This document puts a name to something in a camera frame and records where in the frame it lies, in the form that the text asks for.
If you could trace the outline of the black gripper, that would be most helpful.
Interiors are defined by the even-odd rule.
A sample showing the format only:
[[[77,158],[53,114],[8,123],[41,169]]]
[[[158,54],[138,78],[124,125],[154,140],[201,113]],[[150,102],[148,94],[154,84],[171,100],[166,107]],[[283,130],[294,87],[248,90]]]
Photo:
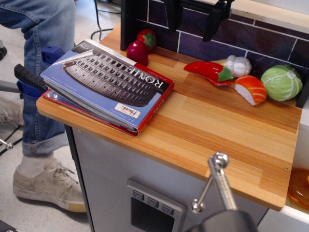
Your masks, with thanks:
[[[230,17],[233,2],[234,0],[218,0],[215,3],[207,3],[201,0],[165,0],[168,28],[175,32],[180,27],[183,8],[209,14],[203,34],[203,41],[208,42],[216,33],[222,19]]]

